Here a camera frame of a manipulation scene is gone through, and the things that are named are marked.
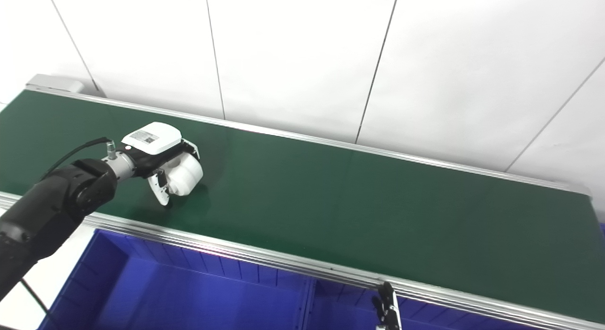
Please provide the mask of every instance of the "label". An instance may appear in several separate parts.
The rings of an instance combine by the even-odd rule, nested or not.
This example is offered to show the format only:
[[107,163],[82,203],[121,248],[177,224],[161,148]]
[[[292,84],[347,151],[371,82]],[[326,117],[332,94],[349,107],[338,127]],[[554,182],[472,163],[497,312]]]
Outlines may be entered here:
[[150,132],[146,132],[145,130],[135,131],[134,133],[130,134],[130,137],[137,141],[145,142],[147,144],[150,144],[151,142],[154,142],[155,140],[159,139],[158,136],[151,134]]

